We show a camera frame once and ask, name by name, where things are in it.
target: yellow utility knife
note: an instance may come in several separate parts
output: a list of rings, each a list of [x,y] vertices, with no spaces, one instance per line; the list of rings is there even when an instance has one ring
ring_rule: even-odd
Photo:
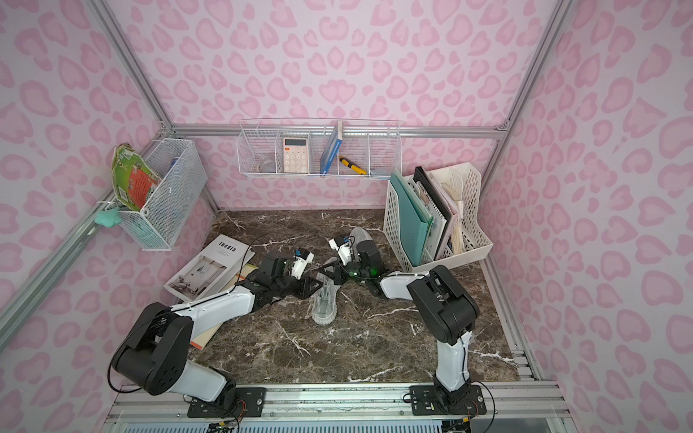
[[[340,157],[340,162],[342,164],[344,164],[345,166],[349,167],[350,169],[354,170],[355,172],[357,172],[359,175],[365,175],[366,174],[366,170],[357,166],[353,162],[349,161],[347,158]]]

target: book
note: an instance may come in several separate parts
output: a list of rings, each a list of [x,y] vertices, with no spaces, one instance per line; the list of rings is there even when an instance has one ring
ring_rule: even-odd
[[[183,301],[195,301],[219,293],[254,255],[248,245],[219,235],[168,280],[164,289]]]
[[[330,139],[327,141],[327,146],[320,157],[321,175],[326,175],[330,170],[332,161],[334,161],[335,157],[337,156],[337,152],[342,145],[342,138],[342,121],[337,121],[337,125],[335,126],[335,129],[332,130],[332,135],[330,135]]]

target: aluminum frame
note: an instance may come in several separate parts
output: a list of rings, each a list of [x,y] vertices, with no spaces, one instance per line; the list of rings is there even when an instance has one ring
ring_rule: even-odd
[[[415,416],[411,404],[402,397],[412,385],[430,383],[340,383],[340,384],[277,384],[259,385],[267,388],[262,421],[350,421],[350,420],[412,420],[457,419],[456,415]],[[532,382],[487,382],[493,394],[496,418],[570,418],[568,406],[558,385],[551,380]],[[134,387],[124,387],[127,391]],[[488,391],[487,414],[491,418],[493,403]],[[188,404],[183,396],[163,393],[151,396],[144,391],[119,394],[106,417],[106,424],[190,422]],[[205,422],[221,421],[206,418]],[[243,421],[250,424],[252,419]]]
[[[529,98],[541,76],[552,52],[567,24],[570,13],[577,0],[556,0],[546,29],[527,67],[518,93],[515,96],[509,115],[500,127],[435,127],[435,126],[402,126],[401,136],[405,138],[461,138],[461,139],[494,139],[498,140],[489,162],[483,172],[482,191],[484,194],[492,178],[502,154],[507,147],[511,135],[516,128],[518,119],[526,108]],[[143,94],[144,103],[161,123],[162,129],[156,139],[167,136],[233,136],[240,133],[240,126],[235,125],[175,125],[166,110],[165,105],[148,79],[137,55],[134,53],[123,29],[115,19],[106,0],[87,0],[89,9],[103,28],[106,38],[118,53],[125,70],[133,79],[135,85]],[[264,125],[289,129],[287,125]],[[379,127],[368,127],[368,132],[377,132]],[[210,207],[219,210],[214,198],[205,187],[202,196]],[[112,199],[112,194],[106,194],[105,201]],[[19,294],[13,303],[0,316],[0,351],[14,337],[34,310],[41,304],[45,296],[53,288],[57,280],[65,273],[76,257],[84,250],[89,239],[98,231],[94,224],[96,213],[103,208],[99,204],[80,221],[63,243],[46,260],[40,271],[19,289]],[[482,263],[484,275],[489,282],[489,288],[498,309],[501,322],[513,349],[515,360],[522,367],[520,382],[490,382],[489,388],[494,392],[494,398],[500,409],[498,417],[533,416],[543,418],[569,418],[567,406],[563,401],[555,382],[537,381],[541,378],[541,370],[537,368],[536,358],[533,358],[523,330],[515,315],[507,295],[501,288],[500,279],[495,272],[495,265],[489,258]],[[398,384],[336,384],[336,385],[267,385],[270,392],[267,396],[267,408],[279,411],[287,407],[297,408],[296,416],[291,419],[405,419],[411,417],[402,403],[400,393],[410,385]],[[156,421],[182,420],[186,403],[175,394],[163,394],[152,397],[146,393],[121,394],[116,399],[107,423],[113,423],[116,414],[121,420],[144,418]]]
[[[141,154],[143,156],[148,155],[159,141],[170,136],[170,133],[169,129],[159,131]],[[24,322],[36,311],[53,286],[87,247],[89,241],[101,227],[94,222],[94,218],[99,211],[105,210],[109,203],[114,200],[116,200],[116,196],[113,194],[113,190],[110,190],[65,236],[60,246],[53,250],[40,270],[19,288],[15,300],[0,315],[0,352],[12,341]]]
[[[477,126],[399,126],[400,136],[403,138],[423,138],[423,139],[493,139],[501,140],[506,136],[506,132],[495,127]],[[264,130],[281,130],[291,132],[293,130],[314,130],[316,133],[323,132],[323,125],[262,125]],[[392,131],[388,126],[352,126],[345,125],[345,134],[354,133],[378,133]],[[176,136],[238,136],[241,131],[240,125],[198,125],[189,123],[179,123],[173,126],[173,133]]]
[[[536,83],[541,78],[541,74],[551,60],[554,49],[561,39],[563,29],[570,21],[576,4],[577,0],[556,0],[546,29],[534,52],[534,57],[527,67],[527,73],[520,84],[520,88],[510,108],[507,120],[502,126],[506,134],[500,140],[500,143],[493,149],[491,157],[489,158],[489,163],[486,165],[486,170],[482,173],[480,197],[484,197],[484,193],[491,183],[491,179],[493,179],[493,174],[500,163],[501,156],[505,153],[505,148],[508,146],[515,128],[525,108],[529,104],[529,99],[534,92]]]

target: marble tabletop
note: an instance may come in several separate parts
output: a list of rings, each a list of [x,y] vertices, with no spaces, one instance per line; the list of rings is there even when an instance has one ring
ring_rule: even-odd
[[[372,236],[389,269],[399,269],[383,233],[382,209],[222,212],[207,237],[225,234],[254,242],[258,265],[268,251],[304,247],[315,269],[335,255],[327,240],[353,227]],[[479,304],[468,368],[472,380],[518,380],[493,300],[477,263],[452,269]],[[226,371],[238,383],[430,382],[437,367],[435,338],[411,301],[374,297],[353,281],[337,293],[337,318],[311,318],[313,298],[284,300],[225,322],[203,350],[188,357]]]

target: wall-mounted shelf basket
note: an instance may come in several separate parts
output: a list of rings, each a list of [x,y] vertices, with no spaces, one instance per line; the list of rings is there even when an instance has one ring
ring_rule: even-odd
[[[171,166],[174,158],[178,160]],[[145,160],[163,180],[139,212],[119,212],[120,226],[142,250],[170,251],[207,182],[207,174],[190,140],[161,140]]]
[[[321,125],[315,119],[292,119],[304,125],[282,125],[282,128],[263,127],[262,121],[242,123],[242,129],[236,142],[238,167],[248,176],[266,177],[352,177],[387,179],[394,169],[402,170],[402,140],[399,123],[379,121],[378,132],[366,131],[362,126],[373,121],[344,121],[344,136],[338,156],[333,160],[326,174],[320,173],[320,158],[329,145],[330,135],[336,120],[324,119]],[[305,139],[308,151],[308,173],[284,172],[285,138]],[[339,162],[345,157],[366,171],[366,175],[357,172]]]

